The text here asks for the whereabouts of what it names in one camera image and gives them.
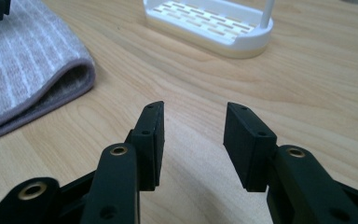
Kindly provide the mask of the white slotted drain rack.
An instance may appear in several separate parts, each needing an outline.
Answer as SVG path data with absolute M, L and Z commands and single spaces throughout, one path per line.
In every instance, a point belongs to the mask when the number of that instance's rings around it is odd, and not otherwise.
M 148 24 L 228 58 L 248 59 L 267 47 L 275 0 L 262 10 L 227 0 L 144 0 Z

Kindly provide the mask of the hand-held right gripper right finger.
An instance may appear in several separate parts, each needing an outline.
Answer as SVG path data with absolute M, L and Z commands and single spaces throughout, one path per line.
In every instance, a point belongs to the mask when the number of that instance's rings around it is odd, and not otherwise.
M 224 146 L 249 192 L 266 192 L 274 224 L 358 224 L 358 190 L 335 181 L 305 148 L 277 145 L 248 107 L 227 105 Z

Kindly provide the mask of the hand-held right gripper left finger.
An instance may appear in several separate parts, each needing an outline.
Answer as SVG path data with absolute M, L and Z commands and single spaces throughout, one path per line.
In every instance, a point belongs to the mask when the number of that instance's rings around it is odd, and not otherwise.
M 103 150 L 80 224 L 140 224 L 140 193 L 159 185 L 164 103 L 146 105 L 123 143 Z

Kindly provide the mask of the grey striped towel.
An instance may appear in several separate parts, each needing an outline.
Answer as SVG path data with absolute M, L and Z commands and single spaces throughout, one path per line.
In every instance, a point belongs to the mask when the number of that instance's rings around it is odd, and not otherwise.
M 41 0 L 11 0 L 0 20 L 0 136 L 89 91 L 89 52 Z

